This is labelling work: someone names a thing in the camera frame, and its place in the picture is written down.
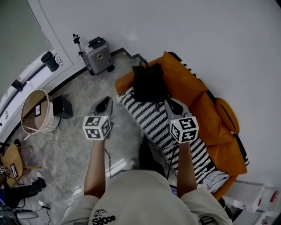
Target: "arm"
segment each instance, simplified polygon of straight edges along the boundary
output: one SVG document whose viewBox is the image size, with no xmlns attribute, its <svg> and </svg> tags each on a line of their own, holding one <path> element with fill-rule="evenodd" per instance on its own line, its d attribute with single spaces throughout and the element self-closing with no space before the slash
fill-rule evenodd
<svg viewBox="0 0 281 225">
<path fill-rule="evenodd" d="M 232 224 L 219 202 L 204 188 L 197 189 L 189 143 L 180 144 L 177 195 L 198 220 L 211 217 L 218 224 Z"/>
<path fill-rule="evenodd" d="M 93 143 L 85 178 L 84 195 L 101 198 L 105 192 L 104 144 L 105 140 Z"/>
<path fill-rule="evenodd" d="M 177 196 L 182 195 L 197 189 L 192 155 L 189 143 L 179 144 L 179 167 L 177 172 Z"/>
<path fill-rule="evenodd" d="M 85 178 L 84 196 L 71 202 L 61 225 L 88 224 L 93 207 L 105 192 L 104 143 L 95 141 Z"/>
</svg>

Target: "silver suitcase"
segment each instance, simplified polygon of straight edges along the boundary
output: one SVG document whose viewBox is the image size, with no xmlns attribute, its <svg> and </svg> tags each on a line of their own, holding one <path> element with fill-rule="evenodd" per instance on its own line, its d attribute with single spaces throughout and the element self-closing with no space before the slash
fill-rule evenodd
<svg viewBox="0 0 281 225">
<path fill-rule="evenodd" d="M 84 54 L 94 73 L 100 73 L 112 65 L 111 55 L 108 43 L 87 47 L 84 49 Z"/>
<path fill-rule="evenodd" d="M 100 73 L 105 69 L 109 72 L 114 70 L 110 49 L 108 43 L 100 37 L 89 41 L 89 46 L 81 48 L 80 37 L 73 34 L 73 41 L 78 44 L 80 52 L 79 55 L 83 58 L 86 67 L 91 75 Z"/>
</svg>

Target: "sofa cushion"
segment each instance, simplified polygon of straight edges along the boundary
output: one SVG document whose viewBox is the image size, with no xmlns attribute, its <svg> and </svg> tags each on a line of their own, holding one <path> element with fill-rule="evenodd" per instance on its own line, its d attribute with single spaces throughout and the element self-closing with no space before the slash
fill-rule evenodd
<svg viewBox="0 0 281 225">
<path fill-rule="evenodd" d="M 164 52 L 161 60 L 164 72 L 164 81 L 172 98 L 175 98 L 188 107 L 208 89 L 185 66 L 169 53 Z"/>
<path fill-rule="evenodd" d="M 225 100 L 221 98 L 217 98 L 216 110 L 220 115 L 221 119 L 223 120 L 223 122 L 230 129 L 230 131 L 232 131 L 235 134 L 239 134 L 240 131 L 239 123 L 229 104 Z"/>
<path fill-rule="evenodd" d="M 230 176 L 247 173 L 245 161 L 235 138 L 229 143 L 208 146 L 207 152 L 218 170 Z"/>
<path fill-rule="evenodd" d="M 232 140 L 231 132 L 222 123 L 214 103 L 206 93 L 203 93 L 189 107 L 190 112 L 197 119 L 198 135 L 207 146 L 223 144 Z"/>
</svg>

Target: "wooden chair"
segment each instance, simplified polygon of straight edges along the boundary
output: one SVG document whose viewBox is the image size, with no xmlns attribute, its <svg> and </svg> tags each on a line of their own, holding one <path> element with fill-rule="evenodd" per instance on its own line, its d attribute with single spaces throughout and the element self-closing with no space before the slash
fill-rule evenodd
<svg viewBox="0 0 281 225">
<path fill-rule="evenodd" d="M 1 161 L 3 163 L 3 167 L 8 169 L 10 171 L 10 178 L 7 179 L 7 184 L 9 186 L 13 186 L 15 185 L 16 181 L 19 180 L 22 175 L 23 175 L 23 170 L 24 169 L 35 169 L 35 170 L 39 170 L 42 169 L 42 167 L 31 167 L 31 166 L 25 166 L 22 158 L 21 158 L 21 154 L 19 152 L 19 149 L 30 149 L 32 148 L 31 146 L 21 146 L 21 147 L 17 147 L 15 144 L 11 144 L 7 151 L 5 152 L 4 156 L 1 157 Z M 16 170 L 17 176 L 14 177 L 13 171 L 12 171 L 12 166 L 14 165 L 14 168 Z"/>
</svg>

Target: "small black object on floor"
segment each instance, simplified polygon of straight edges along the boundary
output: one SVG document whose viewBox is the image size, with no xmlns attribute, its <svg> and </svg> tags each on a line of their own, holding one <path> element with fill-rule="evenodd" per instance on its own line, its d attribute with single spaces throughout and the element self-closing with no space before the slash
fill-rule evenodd
<svg viewBox="0 0 281 225">
<path fill-rule="evenodd" d="M 17 147 L 21 147 L 21 142 L 18 140 L 18 139 L 15 139 L 14 141 L 14 144 L 17 146 Z"/>
<path fill-rule="evenodd" d="M 73 117 L 72 105 L 63 95 L 59 95 L 53 98 L 53 113 L 54 116 L 69 119 Z"/>
</svg>

